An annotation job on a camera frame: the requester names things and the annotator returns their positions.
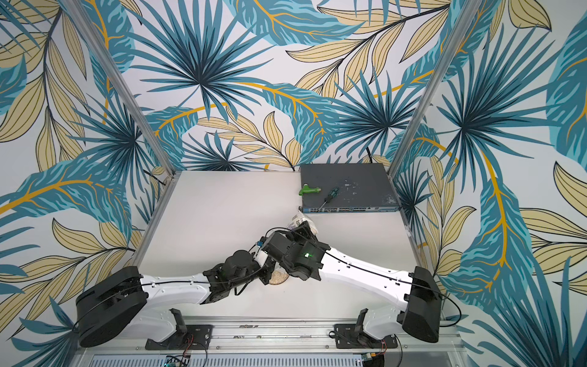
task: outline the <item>screwdriver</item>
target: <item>screwdriver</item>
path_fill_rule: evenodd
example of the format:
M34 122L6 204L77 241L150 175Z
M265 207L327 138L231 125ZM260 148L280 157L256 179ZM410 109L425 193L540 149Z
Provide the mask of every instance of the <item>screwdriver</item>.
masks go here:
M328 196L324 199L324 203L318 208L318 210L322 209L326 203L330 203L332 199L334 199L338 195L338 186L333 188L329 193Z

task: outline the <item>green tool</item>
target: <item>green tool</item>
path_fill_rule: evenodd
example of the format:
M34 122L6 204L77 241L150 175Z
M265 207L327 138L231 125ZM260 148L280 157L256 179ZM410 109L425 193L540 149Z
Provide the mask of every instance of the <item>green tool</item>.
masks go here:
M311 188L308 186L308 184L304 184L302 189L299 191L299 195L302 196L304 194L319 193L320 191L322 191L320 187Z
M318 208L318 210L322 209L326 203L330 203L332 199L334 199L338 195L338 186L333 188L329 193L328 196L324 199L324 203Z

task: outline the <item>blue palm leaf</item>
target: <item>blue palm leaf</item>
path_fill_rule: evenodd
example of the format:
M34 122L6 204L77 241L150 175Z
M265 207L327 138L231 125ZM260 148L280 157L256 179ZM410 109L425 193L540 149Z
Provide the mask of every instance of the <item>blue palm leaf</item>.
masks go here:
M19 351L35 352L28 358L20 361L12 367L24 367L29 363L37 361L35 367L69 366L73 354L77 350L79 334L73 329L73 322L64 313L55 300L49 297L53 313L62 324L49 325L41 321L23 320L22 325L36 334L65 334L46 342L28 342L18 338L11 338L12 344Z
M363 73L360 74L360 80L361 88L351 80L359 93L360 101L337 85L342 94L350 100L350 103L336 99L332 105L339 112L339 119L333 132L336 133L337 139L344 140L336 148L335 153L351 145L346 153L347 157L356 149L359 149L358 153L362 155L367 147L370 147L375 154L379 149L379 154L383 155L390 131L392 129L404 130L407 127L420 99L419 96L415 97L418 90L413 89L404 97L407 87L403 87L395 97L392 97L392 84L388 75L385 96L382 96L379 81L377 78L375 79L377 94L381 96L375 98Z
M432 194L423 194L422 191L428 185L430 176L428 171L420 172L420 163L414 170L414 165L410 167L402 174L399 174L395 179L395 187L397 195L401 202L401 207L407 218L407 222L410 224L410 230L416 240L424 238L424 229L419 219L416 205L422 203L424 200L432 196Z
M465 185L467 168L473 178L473 187L475 187L477 179L476 167L484 166L485 158L482 158L482 156L492 162L498 176L501 176L497 160L491 149L525 157L525 155L508 148L500 141L501 139L547 144L520 134L507 132L503 128L550 126L555 124L555 122L548 119L528 116L546 110L546 106L521 109L518 104L546 90L547 86L540 86L521 93L524 88L553 63L558 56L558 52L541 62L550 45L537 51L547 35L530 44L529 40L534 33L534 29L519 42L511 53L510 48L515 35L503 50L498 51L501 49L503 33L502 27L500 36L495 44L495 51L491 57L489 56L489 35L487 36L478 71L475 71L475 57L469 59L468 87L465 89L464 72L459 69L457 71L458 88L451 80L448 81L454 101L450 101L449 98L443 96L447 108L438 107L439 111L458 128L456 135L440 158L442 159L448 154L451 156L450 163L447 165L444 174L448 173L458 158L457 169L450 177L450 180L454 179L462 171L463 186L461 189ZM530 45L529 48L523 52L524 47L527 45ZM522 66L526 61L529 61L527 65ZM480 171L483 182L487 181L485 170Z
M8 231L6 233L0 234L0 243L20 234L24 231L30 230L32 227L22 227L16 230ZM7 250L0 251L0 258L6 257L8 255L16 254L17 252L28 250L29 248L38 247L37 245L22 245L13 248L9 248ZM0 264L0 273L8 274L8 275L20 275L26 276L26 273L22 271L21 268L15 265L3 265ZM18 287L15 287L12 284L0 283L0 294L13 294L13 293L23 293L22 290Z
M80 154L80 157L92 156L96 160L103 159L104 164L109 167L113 177L119 183L125 184L127 179L130 178L130 189L136 198L135 183L143 191L143 180L147 180L144 169L153 167L154 162L146 152L144 147L146 143L141 138L142 132L136 126L126 106L120 101L118 94L114 93L113 98L108 94L104 97L108 101L110 108L102 106L94 98L92 99L100 106L101 111L86 106L95 115L100 116L98 119L75 110L86 122L80 125L100 134L100 136L71 136L71 138L82 142L97 143L97 146L87 149Z
M265 163L245 162L231 160L232 139L226 148L222 147L218 132L214 133L214 146L210 143L209 134L204 136L204 144L198 142L188 134L194 145L184 144L188 147L184 157L187 159L183 163L188 170L196 171L249 171L261 169L260 165Z
M262 82L256 78L248 78L243 74L258 68L259 65L244 66L243 64L256 57L264 50L242 57L243 53L261 39L263 35L245 39L249 32L243 33L233 43L227 41L232 29L237 23L233 19L228 24L224 33L221 33L222 1L212 15L210 0L204 2L204 21L200 21L199 2L194 2L193 16L190 16L185 6L185 0L179 0L179 17L171 10L165 0L168 21L166 21L151 5L141 0L145 7L157 20L159 28L155 27L141 15L134 13L138 20L151 32L151 34L163 45L154 42L138 34L132 33L130 37L143 43L154 50L167 61L148 52L133 50L134 55L155 63L156 67L147 65L134 65L133 68L155 71L166 75L166 78L150 78L143 81L162 83L162 87L152 89L152 92L175 90L181 88L200 88L206 116L210 117L212 105L220 106L226 103L233 114L237 114L235 105L239 105L249 111L246 101L258 103L247 94L258 94L250 87L249 83ZM229 121L228 113L219 109L222 117Z

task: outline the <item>vent grille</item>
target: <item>vent grille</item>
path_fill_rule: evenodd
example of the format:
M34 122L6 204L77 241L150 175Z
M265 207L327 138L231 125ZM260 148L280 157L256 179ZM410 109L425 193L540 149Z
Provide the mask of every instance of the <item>vent grille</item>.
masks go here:
M164 355L95 355L90 367L163 367ZM189 367L202 367L205 355L193 354ZM353 354L218 354L210 355L206 367L362 367Z

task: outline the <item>wallpaper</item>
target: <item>wallpaper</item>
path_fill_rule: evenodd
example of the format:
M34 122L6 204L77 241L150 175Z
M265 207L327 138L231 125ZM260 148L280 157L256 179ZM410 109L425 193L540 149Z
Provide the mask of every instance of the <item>wallpaper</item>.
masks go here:
M57 1L0 1L0 43L0 365L66 366L76 296L129 261L167 177Z
M520 3L445 75L395 185L472 366L583 367L587 4L526 0L530 25Z
M124 19L98 3L106 39L134 40L106 45L174 166L235 171L388 166L464 0L121 1Z

